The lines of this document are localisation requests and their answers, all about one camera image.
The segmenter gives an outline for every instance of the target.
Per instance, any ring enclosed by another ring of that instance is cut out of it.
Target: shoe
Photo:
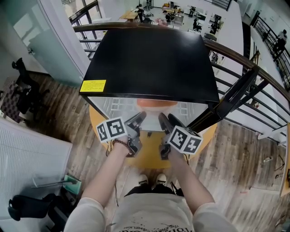
[[[138,184],[139,185],[142,185],[142,184],[148,184],[149,182],[148,182],[148,177],[146,176],[146,175],[144,175],[144,174],[141,174],[140,176],[139,176],[139,181],[138,181]]]
[[[163,174],[163,173],[161,173],[161,174],[159,174],[158,176],[157,176],[157,179],[156,179],[156,185],[158,185],[158,184],[162,184],[162,185],[166,185],[166,176]]]

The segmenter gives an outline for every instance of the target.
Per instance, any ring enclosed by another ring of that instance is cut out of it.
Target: black chair
[[[44,218],[48,215],[54,226],[47,228],[52,232],[60,232],[64,230],[74,208],[75,206],[72,206],[68,199],[63,199],[53,193],[41,200],[16,195],[9,200],[8,212],[16,221],[20,221],[21,218]]]
[[[45,94],[49,93],[49,89],[45,90],[43,93],[39,92],[40,86],[29,76],[22,58],[16,62],[12,62],[12,68],[17,69],[20,73],[16,84],[21,85],[21,83],[24,83],[30,86],[30,88],[26,88],[23,91],[19,91],[18,89],[15,90],[14,94],[20,95],[17,102],[17,108],[23,114],[25,114],[29,109],[29,111],[33,113],[34,121],[38,121],[37,113],[39,109],[41,107],[48,109],[48,106],[44,105],[42,102]]]

